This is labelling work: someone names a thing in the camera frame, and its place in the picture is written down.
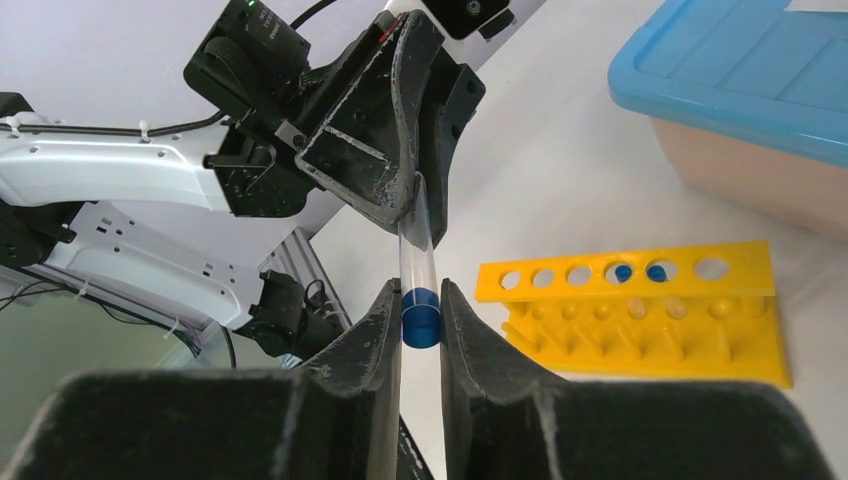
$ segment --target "screw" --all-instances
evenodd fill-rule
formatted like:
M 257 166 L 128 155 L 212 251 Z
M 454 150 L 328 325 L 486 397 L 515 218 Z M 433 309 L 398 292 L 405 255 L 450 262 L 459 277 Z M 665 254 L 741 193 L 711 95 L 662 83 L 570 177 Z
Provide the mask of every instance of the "screw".
M 479 15 L 482 7 L 480 6 L 479 0 L 469 0 L 468 3 L 465 4 L 465 9 L 468 10 L 468 13 L 471 15 Z

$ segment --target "white surface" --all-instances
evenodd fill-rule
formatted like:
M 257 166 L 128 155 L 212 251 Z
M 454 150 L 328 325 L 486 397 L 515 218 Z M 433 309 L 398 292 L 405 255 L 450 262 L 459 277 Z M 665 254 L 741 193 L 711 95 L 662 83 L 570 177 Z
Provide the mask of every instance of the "white surface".
M 145 305 L 155 305 L 183 320 L 207 318 L 237 329 L 252 316 L 265 282 L 255 268 L 216 260 L 190 246 L 130 220 L 102 202 L 86 203 L 70 226 L 71 243 L 59 243 L 44 262 L 90 280 L 120 285 Z
M 9 118 L 24 125 L 55 123 L 30 112 Z M 149 143 L 141 136 L 0 135 L 0 198 L 21 207 L 108 199 L 229 212 L 215 171 L 203 166 L 227 131 L 212 125 Z
M 661 0 L 546 3 L 480 70 L 488 93 L 459 142 L 436 271 L 473 301 L 481 263 L 767 239 L 795 388 L 786 392 L 848 478 L 848 245 L 683 186 L 647 119 L 616 107 L 606 71 Z M 397 238 L 349 208 L 313 239 L 352 318 L 398 275 Z M 401 413 L 445 478 L 439 349 L 403 352 Z

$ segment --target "test tube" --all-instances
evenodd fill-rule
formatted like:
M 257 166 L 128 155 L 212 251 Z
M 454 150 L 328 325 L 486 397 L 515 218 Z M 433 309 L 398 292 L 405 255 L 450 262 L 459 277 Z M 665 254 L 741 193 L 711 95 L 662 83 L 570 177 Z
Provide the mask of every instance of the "test tube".
M 403 343 L 413 348 L 430 348 L 441 337 L 441 310 L 433 240 L 427 211 L 427 186 L 415 174 L 412 208 L 398 222 L 400 238 L 400 288 Z
M 668 275 L 660 265 L 651 265 L 648 267 L 648 278 L 657 283 L 668 281 Z M 683 300 L 677 297 L 668 297 L 663 299 L 663 303 L 665 303 L 665 309 L 671 318 L 681 320 L 686 316 L 686 304 L 683 303 Z
M 615 278 L 618 280 L 618 283 L 624 283 L 630 280 L 630 277 L 633 276 L 633 269 L 630 265 L 619 265 L 615 267 L 613 273 L 615 273 Z M 643 302 L 641 298 L 628 298 L 627 310 L 630 313 L 630 317 L 636 320 L 645 318 L 645 315 L 648 314 L 648 311 L 645 309 L 645 302 Z

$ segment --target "clear plastic tube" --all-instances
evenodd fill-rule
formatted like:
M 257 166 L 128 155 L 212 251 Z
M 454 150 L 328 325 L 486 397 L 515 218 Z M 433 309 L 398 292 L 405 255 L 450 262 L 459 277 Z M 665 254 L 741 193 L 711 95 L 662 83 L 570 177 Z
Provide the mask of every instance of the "clear plastic tube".
M 413 348 L 430 348 L 441 338 L 439 282 L 433 260 L 427 186 L 415 174 L 415 199 L 409 213 L 398 222 L 400 238 L 400 286 L 403 343 Z

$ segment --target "blue lid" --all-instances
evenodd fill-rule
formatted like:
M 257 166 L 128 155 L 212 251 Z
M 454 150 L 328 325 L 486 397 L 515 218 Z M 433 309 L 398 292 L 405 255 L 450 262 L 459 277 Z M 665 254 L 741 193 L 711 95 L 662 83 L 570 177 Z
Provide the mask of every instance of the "blue lid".
M 848 14 L 668 0 L 609 70 L 620 106 L 848 167 Z
M 652 282 L 663 283 L 668 281 L 668 275 L 661 265 L 651 265 L 646 273 Z
M 401 299 L 401 336 L 412 348 L 430 348 L 439 344 L 442 314 L 439 296 L 426 288 L 415 288 Z
M 630 277 L 633 276 L 633 269 L 630 265 L 619 265 L 615 267 L 613 273 L 615 273 L 615 278 L 618 280 L 618 283 L 624 283 L 630 280 Z

